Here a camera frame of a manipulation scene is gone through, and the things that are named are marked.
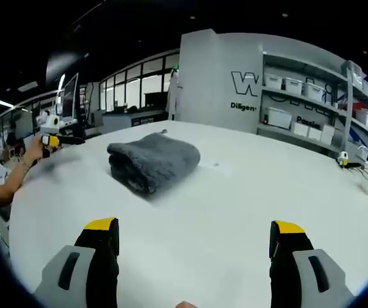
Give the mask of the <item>person's left hand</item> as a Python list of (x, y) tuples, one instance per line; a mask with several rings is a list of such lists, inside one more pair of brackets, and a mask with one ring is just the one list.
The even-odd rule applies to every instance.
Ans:
[(26, 167), (32, 167), (37, 161), (50, 156), (50, 152), (51, 150), (42, 143), (42, 137), (36, 135), (24, 154), (23, 164)]

